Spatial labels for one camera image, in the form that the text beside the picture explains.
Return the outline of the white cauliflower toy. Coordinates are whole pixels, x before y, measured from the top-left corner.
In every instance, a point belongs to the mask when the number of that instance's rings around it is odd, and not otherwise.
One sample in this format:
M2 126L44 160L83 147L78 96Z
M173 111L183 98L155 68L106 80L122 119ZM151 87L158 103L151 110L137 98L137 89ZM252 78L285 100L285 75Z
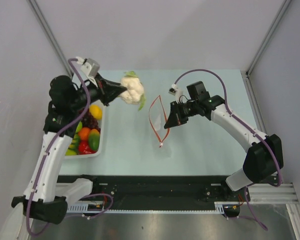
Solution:
M126 71L120 85L126 88L120 98L128 105L138 105L138 111L141 111L146 103L146 92L139 76L134 71Z

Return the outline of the clear zip top bag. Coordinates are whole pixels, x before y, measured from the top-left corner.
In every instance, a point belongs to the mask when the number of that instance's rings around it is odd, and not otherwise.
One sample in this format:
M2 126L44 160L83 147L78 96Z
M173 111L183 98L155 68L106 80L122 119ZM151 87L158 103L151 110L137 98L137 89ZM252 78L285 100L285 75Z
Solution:
M148 120L150 142L154 156L158 159L168 159L171 156L171 148L168 143L170 129L164 128L168 116L161 95L158 95L150 104Z

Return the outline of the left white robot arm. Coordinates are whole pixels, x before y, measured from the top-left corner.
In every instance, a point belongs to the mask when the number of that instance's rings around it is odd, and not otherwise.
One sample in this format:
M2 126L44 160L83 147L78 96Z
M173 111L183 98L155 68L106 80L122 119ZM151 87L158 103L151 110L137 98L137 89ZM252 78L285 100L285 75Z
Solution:
M78 89L66 75L57 76L50 82L51 100L43 128L41 152L28 187L22 196L15 196L11 202L13 208L23 205L23 214L27 219L57 225L65 218L69 206L84 197L95 200L100 196L101 188L94 184L94 177L88 175L81 175L60 195L56 194L61 165L77 125L84 116L83 111L95 101L107 106L127 90L100 74L96 75L95 80L96 84L82 82Z

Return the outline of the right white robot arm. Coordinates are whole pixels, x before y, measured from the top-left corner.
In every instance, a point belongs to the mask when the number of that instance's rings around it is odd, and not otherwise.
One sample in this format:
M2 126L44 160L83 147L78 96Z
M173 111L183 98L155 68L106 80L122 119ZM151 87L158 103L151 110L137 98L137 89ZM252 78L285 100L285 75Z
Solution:
M225 200L232 201L243 187L260 183L283 168L282 141L276 134L267 135L239 119L222 97L210 96L202 81L188 85L187 90L190 98L182 102L183 92L177 85L169 89L175 101L170 103L164 128L184 125L189 117L200 115L227 131L246 152L242 168L228 176L220 188Z

